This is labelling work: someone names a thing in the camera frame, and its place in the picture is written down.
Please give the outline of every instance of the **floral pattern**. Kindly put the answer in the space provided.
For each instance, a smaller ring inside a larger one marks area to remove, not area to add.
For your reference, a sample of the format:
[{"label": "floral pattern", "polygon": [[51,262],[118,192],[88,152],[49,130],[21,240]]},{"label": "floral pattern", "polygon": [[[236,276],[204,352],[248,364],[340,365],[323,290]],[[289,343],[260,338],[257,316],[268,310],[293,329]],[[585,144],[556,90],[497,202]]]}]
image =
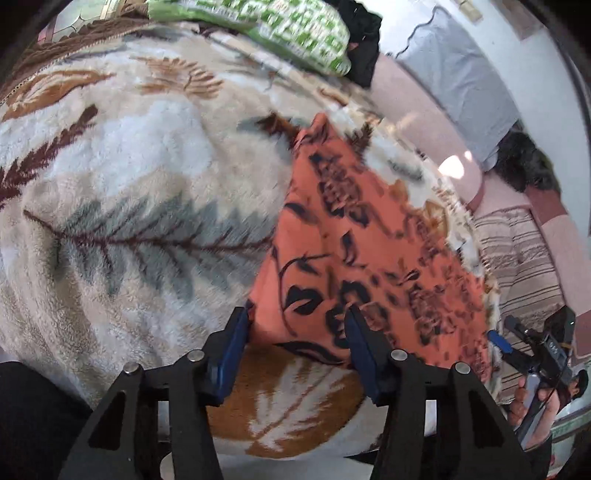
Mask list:
[{"label": "floral pattern", "polygon": [[359,168],[350,138],[324,115],[293,151],[274,246],[251,293],[253,340],[348,365],[344,317],[355,304],[392,347],[431,365],[463,359],[487,380],[485,283],[447,247],[445,208],[429,200],[417,209],[404,184]]}]

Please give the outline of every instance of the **black fabric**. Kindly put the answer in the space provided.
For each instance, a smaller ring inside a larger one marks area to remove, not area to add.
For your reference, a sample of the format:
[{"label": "black fabric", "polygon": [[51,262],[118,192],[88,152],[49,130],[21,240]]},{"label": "black fabric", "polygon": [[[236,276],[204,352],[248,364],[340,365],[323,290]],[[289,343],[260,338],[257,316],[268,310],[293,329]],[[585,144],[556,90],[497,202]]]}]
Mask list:
[{"label": "black fabric", "polygon": [[[435,435],[425,437],[423,443],[424,460],[431,459],[435,455],[435,447]],[[361,453],[360,455],[351,456],[349,458],[352,460],[357,460],[358,462],[369,463],[370,465],[373,465],[375,464],[377,455],[378,451],[375,450],[373,452]],[[530,450],[529,452],[526,452],[525,455],[531,465],[531,470],[533,473],[531,480],[545,480],[548,475],[548,469],[550,468],[550,461],[552,458],[552,437],[550,436],[548,440],[546,440],[542,445]],[[433,471],[431,470],[430,466],[430,463],[423,465],[421,478],[433,478]]]},{"label": "black fabric", "polygon": [[581,370],[578,374],[578,379],[579,379],[579,393],[577,393],[574,397],[573,400],[576,400],[577,398],[581,398],[584,393],[587,391],[587,387],[589,386],[589,374],[587,373],[586,370]]},{"label": "black fabric", "polygon": [[0,478],[57,479],[91,413],[25,365],[0,364]]},{"label": "black fabric", "polygon": [[556,393],[558,394],[558,398],[560,399],[560,408],[558,410],[560,412],[560,410],[562,410],[563,408],[565,408],[566,405],[571,403],[573,399],[570,396],[569,389],[567,387],[563,387],[562,385],[556,388]]},{"label": "black fabric", "polygon": [[[544,331],[549,330],[558,343],[572,345],[576,320],[576,315],[572,309],[564,305],[544,320]],[[563,346],[566,355],[570,354],[569,350],[569,348]]]},{"label": "black fabric", "polygon": [[556,480],[587,479],[589,472],[591,472],[591,430],[584,430],[577,435],[574,451],[556,476]]},{"label": "black fabric", "polygon": [[379,54],[379,29],[382,18],[370,13],[354,0],[324,0],[335,7],[349,29],[350,43],[359,46],[348,52],[351,70],[347,78],[363,88],[371,87]]},{"label": "black fabric", "polygon": [[493,170],[518,192],[524,192],[528,185],[532,185],[560,194],[552,162],[523,132],[512,129],[499,142],[498,159]]},{"label": "black fabric", "polygon": [[542,445],[525,453],[534,474],[533,480],[545,480],[548,477],[552,460],[552,435]]}]

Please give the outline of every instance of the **leaf pattern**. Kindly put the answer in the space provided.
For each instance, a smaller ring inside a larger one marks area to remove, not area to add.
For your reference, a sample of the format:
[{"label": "leaf pattern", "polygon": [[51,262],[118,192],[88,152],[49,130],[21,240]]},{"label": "leaf pattern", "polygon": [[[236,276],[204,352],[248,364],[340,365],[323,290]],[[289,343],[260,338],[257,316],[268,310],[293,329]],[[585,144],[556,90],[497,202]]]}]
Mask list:
[{"label": "leaf pattern", "polygon": [[180,196],[147,207],[146,197],[121,200],[106,212],[100,202],[89,202],[59,228],[27,210],[24,215],[55,237],[57,279],[66,264],[91,284],[100,271],[110,296],[119,292],[132,265],[143,283],[159,292],[168,284],[185,301],[193,297],[194,267],[220,288],[229,288],[228,275],[247,283],[271,246],[272,219],[256,214],[243,219],[234,211],[219,220],[215,203],[196,210]]},{"label": "leaf pattern", "polygon": [[336,281],[335,271],[331,266],[326,267],[326,281],[327,281],[327,288],[326,291],[328,293],[329,299],[333,300],[334,297],[337,295],[339,290],[339,286]]},{"label": "leaf pattern", "polygon": [[400,270],[399,273],[389,272],[387,270],[382,271],[382,274],[386,280],[388,280],[390,285],[393,287],[401,287],[405,283],[416,281],[421,277],[421,273],[417,269],[407,271],[406,265],[404,264],[404,259],[402,257],[398,259],[398,268]]},{"label": "leaf pattern", "polygon": [[373,133],[373,127],[365,122],[360,130],[354,130],[351,135],[345,135],[347,143],[363,163],[365,163],[363,160],[363,154],[369,148]]},{"label": "leaf pattern", "polygon": [[423,213],[429,226],[437,231],[442,237],[447,237],[449,233],[449,224],[447,221],[447,212],[444,207],[438,203],[427,200]]},{"label": "leaf pattern", "polygon": [[300,127],[292,125],[289,119],[283,118],[276,112],[271,112],[270,115],[256,122],[256,125],[270,137],[284,134],[287,137],[290,148],[293,148],[297,135],[300,133]]},{"label": "leaf pattern", "polygon": [[[129,7],[146,7],[147,4],[141,5],[128,5]],[[156,25],[151,28],[143,28],[141,30],[136,30],[134,32],[128,33],[126,36],[123,37],[123,41],[127,40],[136,40],[137,38],[150,38],[154,40],[166,41],[166,42],[176,42],[183,38],[183,34],[179,31],[175,30],[174,28],[170,28],[166,25]]]},{"label": "leaf pattern", "polygon": [[320,223],[318,217],[301,203],[287,202],[283,208],[291,210],[306,225],[318,225]]},{"label": "leaf pattern", "polygon": [[[302,146],[307,142],[326,143],[330,140],[327,129],[320,129],[313,135],[306,134],[300,140]],[[347,168],[340,162],[342,155],[325,155],[317,150],[308,158],[320,178],[318,190],[324,203],[324,208],[330,216],[349,218],[363,228],[367,228],[372,221],[386,236],[391,232],[384,225],[378,211],[369,202],[363,201],[363,193],[357,180],[348,175]]]},{"label": "leaf pattern", "polygon": [[31,150],[22,161],[17,158],[7,170],[0,167],[0,211],[6,206],[7,201],[21,194],[22,188],[27,183],[37,178],[39,171],[46,168],[60,150],[74,143],[93,125],[92,119],[98,112],[95,105],[90,105],[70,128],[62,130],[51,143],[46,142],[39,148]]},{"label": "leaf pattern", "polygon": [[398,203],[401,203],[403,205],[408,203],[408,190],[403,180],[396,180],[394,184],[389,186],[388,190],[390,196]]},{"label": "leaf pattern", "polygon": [[415,183],[422,183],[424,181],[423,169],[421,166],[411,168],[404,163],[394,162],[392,160],[388,160],[388,165],[394,173],[406,178],[407,180],[413,181]]},{"label": "leaf pattern", "polygon": [[[288,291],[288,294],[287,294],[288,298],[285,301],[285,305],[284,305],[284,302],[283,302],[283,278],[285,277],[287,270],[292,265],[298,266],[298,268],[300,270],[305,271],[306,273],[318,275],[318,271],[310,264],[310,262],[314,261],[314,260],[321,260],[323,258],[328,258],[331,256],[332,256],[331,254],[320,254],[320,255],[311,255],[311,256],[303,255],[302,257],[292,258],[291,260],[289,260],[289,262],[287,262],[285,265],[283,265],[283,267],[280,267],[279,250],[277,249],[277,247],[275,245],[273,245],[273,247],[271,248],[271,258],[273,259],[273,262],[275,264],[275,268],[277,270],[277,277],[278,277],[277,287],[278,287],[279,298],[281,299],[281,319],[283,320],[283,325],[285,326],[285,329],[293,337],[295,337],[297,335],[296,335],[295,330],[291,327],[291,325],[287,321],[287,317],[285,315],[285,311],[287,310],[287,307],[292,305],[295,301],[303,300],[305,298],[305,295],[308,294],[310,301],[306,305],[309,305],[309,307],[313,307],[312,311],[314,311],[316,309],[316,307],[318,307],[318,305],[322,302],[322,295],[320,295],[320,293],[318,293],[317,291],[315,291],[314,293],[306,292],[305,290],[302,291],[298,287],[296,287],[297,290],[292,290],[292,288],[294,288],[294,287],[291,287],[290,290]],[[304,312],[306,312],[306,309],[309,307],[300,306],[300,307],[296,308],[294,311],[296,313],[300,313],[303,315],[309,315],[309,313],[304,313]]]},{"label": "leaf pattern", "polygon": [[396,345],[396,335],[388,325],[388,310],[377,301],[372,300],[373,294],[374,290],[367,288],[360,281],[343,280],[341,282],[336,304],[324,315],[325,325],[333,335],[335,347],[349,348],[345,336],[345,310],[352,303],[359,306],[372,330],[384,332],[392,346]]},{"label": "leaf pattern", "polygon": [[353,232],[349,230],[340,238],[340,244],[343,247],[343,263],[348,267],[355,267],[355,268],[365,268],[367,265],[357,264],[357,256],[359,255],[359,249],[357,247],[357,243],[355,242],[355,238],[353,237]]},{"label": "leaf pattern", "polygon": [[295,153],[298,154],[298,148],[302,145],[324,145],[325,143],[332,140],[338,140],[338,137],[331,133],[328,126],[326,125],[323,125],[317,130],[310,131],[308,129],[300,142],[295,146]]},{"label": "leaf pattern", "polygon": [[342,96],[338,90],[331,91],[318,87],[317,91],[324,98],[328,98],[329,100],[338,103],[343,108],[349,104],[348,99]]},{"label": "leaf pattern", "polygon": [[316,424],[325,399],[343,388],[348,374],[342,368],[309,369],[303,358],[290,363],[274,391],[260,391],[256,397],[256,417],[249,430],[261,446],[280,451],[281,443]]},{"label": "leaf pattern", "polygon": [[136,57],[152,70],[153,82],[143,83],[139,89],[149,95],[153,93],[180,92],[211,100],[222,90],[223,80],[216,80],[213,73],[199,66],[196,61],[181,59],[155,59]]},{"label": "leaf pattern", "polygon": [[300,315],[311,315],[323,300],[318,290],[314,288],[300,288],[293,285],[287,292],[284,310],[287,310],[294,303],[302,302],[294,309],[294,312]]},{"label": "leaf pattern", "polygon": [[[208,30],[212,31],[213,33],[214,29],[223,30],[223,27],[212,27]],[[202,36],[207,38],[207,31],[202,30]],[[266,62],[259,60],[255,56],[251,56],[243,51],[236,50],[235,53],[238,54],[238,57],[234,60],[220,61],[221,63],[229,66],[229,68],[225,70],[226,74],[234,73],[266,81],[268,82],[267,87],[265,88],[266,92],[272,88],[280,87],[306,100],[313,100],[320,106],[318,99],[312,95],[308,89],[300,85],[298,82],[293,81],[289,75],[281,73],[281,71],[275,66],[269,65]]]},{"label": "leaf pattern", "polygon": [[392,307],[400,307],[401,306],[400,300],[393,293],[390,293],[389,291],[387,291],[386,298],[388,299],[388,301],[390,302],[390,305],[392,305]]},{"label": "leaf pattern", "polygon": [[441,295],[422,288],[418,283],[408,289],[406,294],[421,343],[429,345],[433,342],[439,349],[438,336],[449,335],[456,331],[454,318],[449,315],[449,309]]},{"label": "leaf pattern", "polygon": [[20,118],[42,108],[54,105],[77,87],[92,85],[111,78],[94,70],[56,70],[39,74],[11,96],[2,121]]}]

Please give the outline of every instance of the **black cloth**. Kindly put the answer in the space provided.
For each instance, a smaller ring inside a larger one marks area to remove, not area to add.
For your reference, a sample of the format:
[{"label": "black cloth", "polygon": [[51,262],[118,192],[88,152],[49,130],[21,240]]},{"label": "black cloth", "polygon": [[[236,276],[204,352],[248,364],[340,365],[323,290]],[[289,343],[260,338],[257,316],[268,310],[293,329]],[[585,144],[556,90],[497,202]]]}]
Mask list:
[{"label": "black cloth", "polygon": [[498,159],[493,170],[518,192],[524,192],[531,185],[560,194],[552,162],[523,132],[511,129],[499,142]]},{"label": "black cloth", "polygon": [[0,364],[0,478],[57,479],[91,413],[25,365]]},{"label": "black cloth", "polygon": [[525,453],[534,474],[533,480],[545,480],[548,477],[552,460],[552,435],[542,445]]},{"label": "black cloth", "polygon": [[[423,443],[423,459],[431,459],[433,457],[435,453],[435,443],[435,435],[425,437]],[[533,476],[531,479],[524,480],[545,480],[548,476],[550,461],[552,459],[552,437],[550,436],[548,440],[546,440],[542,445],[526,452],[525,455],[530,463]],[[375,464],[377,456],[378,451],[375,450],[373,452],[361,453],[359,455],[355,455],[349,458],[351,458],[352,460],[357,460],[358,462],[373,465]],[[421,478],[432,479],[433,472],[431,471],[431,469],[425,468],[424,466],[423,470],[421,471]]]},{"label": "black cloth", "polygon": [[347,78],[363,88],[371,87],[375,64],[379,54],[379,29],[382,18],[370,13],[354,0],[324,0],[339,12],[349,29],[350,43],[358,43],[357,48],[348,52],[351,70]]}]

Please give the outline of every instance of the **person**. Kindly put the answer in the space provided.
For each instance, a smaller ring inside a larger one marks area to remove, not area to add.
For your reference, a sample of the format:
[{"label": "person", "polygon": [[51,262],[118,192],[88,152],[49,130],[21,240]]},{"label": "person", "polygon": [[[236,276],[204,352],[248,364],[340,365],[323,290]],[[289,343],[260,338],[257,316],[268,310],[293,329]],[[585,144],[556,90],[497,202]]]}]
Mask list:
[{"label": "person", "polygon": [[576,400],[577,398],[581,398],[585,391],[587,390],[587,387],[589,386],[589,374],[587,373],[586,370],[581,370],[572,380],[572,382],[569,384],[569,388],[568,388],[568,393],[569,396],[564,397],[564,401],[566,402],[564,404],[564,407],[566,405],[568,405],[572,400]]},{"label": "person", "polygon": [[[515,390],[515,398],[509,405],[507,421],[513,428],[518,427],[527,413],[524,405],[527,396],[525,389],[525,377],[518,381],[518,388]],[[541,401],[547,401],[546,408],[540,422],[531,436],[529,443],[525,447],[525,453],[530,461],[534,478],[545,479],[548,475],[550,461],[552,457],[552,435],[551,428],[558,415],[571,400],[576,400],[583,396],[589,385],[589,375],[585,370],[581,370],[568,386],[568,389],[559,392],[552,388],[542,388],[538,392],[538,398]]]}]

